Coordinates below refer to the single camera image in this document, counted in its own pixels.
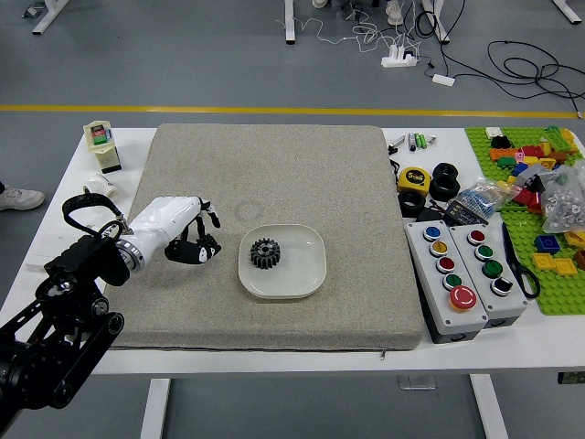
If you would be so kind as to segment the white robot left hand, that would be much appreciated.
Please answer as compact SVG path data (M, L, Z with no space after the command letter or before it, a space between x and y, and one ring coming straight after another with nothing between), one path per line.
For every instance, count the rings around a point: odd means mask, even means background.
M129 270L137 273L159 249L168 249L176 262L201 264L221 250L206 233L202 214L207 213L215 228L220 227L214 206L200 197L155 198L121 234L116 246Z

